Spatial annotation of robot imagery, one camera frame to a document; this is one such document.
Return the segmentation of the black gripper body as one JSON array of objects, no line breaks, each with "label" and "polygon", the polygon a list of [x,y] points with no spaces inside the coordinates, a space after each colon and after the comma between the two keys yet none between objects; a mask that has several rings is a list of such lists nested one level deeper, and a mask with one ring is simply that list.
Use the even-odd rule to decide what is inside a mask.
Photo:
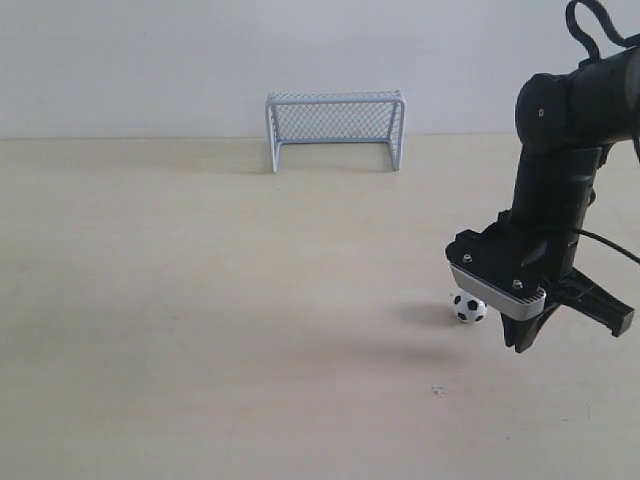
[{"label": "black gripper body", "polygon": [[559,301],[559,283],[574,267],[580,218],[549,211],[541,217],[515,219],[498,214],[484,230],[463,230],[445,247],[449,265],[515,293],[536,287]]}]

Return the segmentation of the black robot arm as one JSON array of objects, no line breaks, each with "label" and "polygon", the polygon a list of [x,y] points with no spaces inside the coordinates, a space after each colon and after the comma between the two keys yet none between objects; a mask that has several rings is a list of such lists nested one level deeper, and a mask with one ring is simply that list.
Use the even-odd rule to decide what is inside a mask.
[{"label": "black robot arm", "polygon": [[606,327],[635,310],[574,265],[596,175],[619,142],[639,141],[639,50],[588,59],[566,74],[536,73],[515,106],[521,153],[512,204],[445,248],[456,284],[499,312],[504,342],[529,349],[562,306]]}]

